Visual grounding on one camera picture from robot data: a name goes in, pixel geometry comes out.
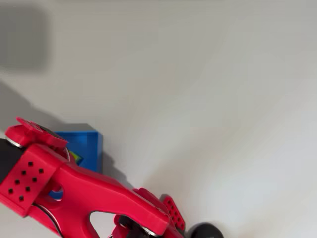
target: blue plastic container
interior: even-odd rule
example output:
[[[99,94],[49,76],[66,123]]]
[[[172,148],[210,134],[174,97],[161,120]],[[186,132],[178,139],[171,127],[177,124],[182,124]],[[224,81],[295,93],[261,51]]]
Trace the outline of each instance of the blue plastic container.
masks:
[[[67,148],[83,160],[79,166],[102,173],[103,137],[96,130],[55,131],[68,141]],[[62,192],[51,192],[56,200],[62,198]]]

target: blurry gray object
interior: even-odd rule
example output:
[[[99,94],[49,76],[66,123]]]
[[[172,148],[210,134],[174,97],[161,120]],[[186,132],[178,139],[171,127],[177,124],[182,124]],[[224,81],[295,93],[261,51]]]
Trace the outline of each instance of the blurry gray object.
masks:
[[[0,3],[0,69],[45,69],[48,27],[47,15],[37,6]]]

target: red plastic body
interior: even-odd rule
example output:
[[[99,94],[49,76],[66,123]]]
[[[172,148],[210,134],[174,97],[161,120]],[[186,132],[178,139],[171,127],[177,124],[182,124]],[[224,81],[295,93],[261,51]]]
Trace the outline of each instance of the red plastic body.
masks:
[[[25,147],[18,162],[0,184],[0,202],[20,216],[31,216],[57,233],[38,204],[57,221],[65,238],[98,238],[90,223],[94,211],[125,215],[165,238],[182,238],[167,207],[146,189],[129,190],[116,180],[79,167],[61,138],[43,131],[33,122],[18,119],[6,136]],[[63,189],[61,201],[48,196]],[[116,226],[114,238],[125,238],[127,230]]]

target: black tire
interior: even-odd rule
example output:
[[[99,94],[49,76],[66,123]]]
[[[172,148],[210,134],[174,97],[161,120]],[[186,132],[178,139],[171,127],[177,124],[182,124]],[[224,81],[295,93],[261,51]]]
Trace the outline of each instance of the black tire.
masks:
[[[221,231],[210,223],[198,225],[190,238],[223,238]]]

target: white surface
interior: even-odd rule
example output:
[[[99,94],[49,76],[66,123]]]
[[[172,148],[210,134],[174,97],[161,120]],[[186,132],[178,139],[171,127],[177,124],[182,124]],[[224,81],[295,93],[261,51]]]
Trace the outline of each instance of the white surface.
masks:
[[[317,236],[316,1],[41,5],[48,69],[2,71],[3,82],[39,110],[99,130],[128,181],[172,195],[188,227]],[[109,235],[110,215],[92,221]],[[0,229],[55,237],[3,206]]]

